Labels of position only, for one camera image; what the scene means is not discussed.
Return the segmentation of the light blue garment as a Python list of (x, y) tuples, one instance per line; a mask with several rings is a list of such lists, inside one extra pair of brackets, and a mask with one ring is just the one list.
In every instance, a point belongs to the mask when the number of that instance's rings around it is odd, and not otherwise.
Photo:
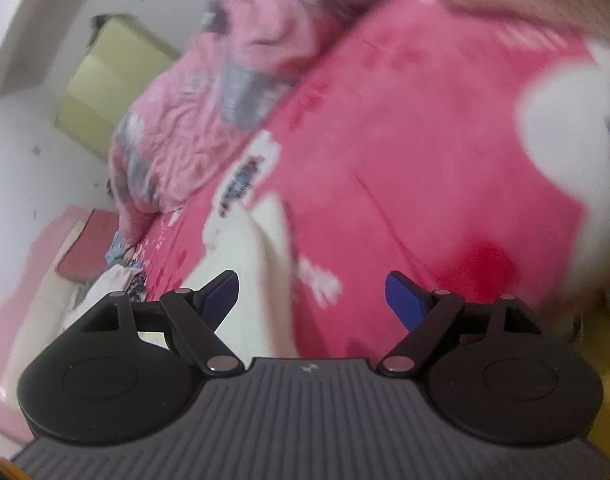
[(119, 231), (116, 231), (109, 249), (104, 255), (108, 266), (129, 266), (134, 258), (135, 247), (128, 246)]

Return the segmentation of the yellow-green wardrobe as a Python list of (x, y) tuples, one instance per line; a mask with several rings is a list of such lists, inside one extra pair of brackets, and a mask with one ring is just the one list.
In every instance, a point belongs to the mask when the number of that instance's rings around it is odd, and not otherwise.
[(179, 52), (134, 15), (97, 15), (94, 25), (83, 61), (63, 92), (55, 126), (105, 159), (130, 104)]

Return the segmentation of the pile of white clothes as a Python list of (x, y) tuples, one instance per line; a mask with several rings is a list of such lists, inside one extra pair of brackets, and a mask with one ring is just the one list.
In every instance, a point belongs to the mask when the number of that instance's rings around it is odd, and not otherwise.
[(122, 292), (122, 294), (125, 294), (130, 283), (140, 274), (142, 274), (141, 266), (122, 266), (122, 264), (111, 266), (110, 269), (104, 271), (96, 279), (96, 282), (86, 292), (83, 300), (73, 310), (72, 314), (75, 320), (84, 315), (102, 298), (111, 294), (111, 292)]

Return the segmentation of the cream fleece sweater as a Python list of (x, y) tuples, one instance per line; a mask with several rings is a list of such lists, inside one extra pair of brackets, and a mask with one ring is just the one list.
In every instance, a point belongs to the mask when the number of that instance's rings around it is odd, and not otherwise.
[(140, 250), (151, 300), (235, 271), (239, 298), (217, 335), (247, 364), (255, 356), (297, 356), (291, 235), (278, 195), (269, 193), (250, 209), (235, 204), (224, 218), (193, 200), (178, 219), (156, 223)]

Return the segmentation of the pink white bed headboard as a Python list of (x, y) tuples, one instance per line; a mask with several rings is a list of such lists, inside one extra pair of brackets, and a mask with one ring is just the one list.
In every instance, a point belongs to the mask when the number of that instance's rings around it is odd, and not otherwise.
[[(16, 289), (0, 304), (0, 383), (14, 343), (40, 291), (40, 284), (51, 273), (52, 263), (60, 259), (59, 250), (71, 245), (81, 233), (89, 214), (90, 211), (81, 206), (66, 208), (31, 244)], [(32, 439), (19, 408), (1, 397), (0, 434), (20, 444)]]

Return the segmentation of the pink floral bed blanket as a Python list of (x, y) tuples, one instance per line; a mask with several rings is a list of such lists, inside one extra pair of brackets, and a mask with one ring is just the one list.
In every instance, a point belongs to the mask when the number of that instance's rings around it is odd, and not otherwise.
[(189, 282), (224, 198), (280, 198), (304, 358), (378, 359), (404, 336), (392, 271), (555, 318), (610, 278), (610, 47), (574, 32), (386, 0), (233, 164), (142, 244), (148, 293)]

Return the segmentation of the dark red cushion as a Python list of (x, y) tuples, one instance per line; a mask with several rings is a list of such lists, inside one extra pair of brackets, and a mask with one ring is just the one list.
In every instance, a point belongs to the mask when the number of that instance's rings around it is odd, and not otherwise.
[(107, 270), (106, 253), (118, 230), (115, 211), (94, 209), (78, 238), (56, 266), (56, 273), (66, 280), (89, 282)]

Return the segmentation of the pink grey floral duvet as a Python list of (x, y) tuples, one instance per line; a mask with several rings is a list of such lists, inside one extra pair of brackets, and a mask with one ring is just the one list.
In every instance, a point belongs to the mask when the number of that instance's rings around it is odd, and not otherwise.
[(116, 241), (137, 245), (185, 205), (379, 0), (211, 0), (201, 32), (115, 128)]

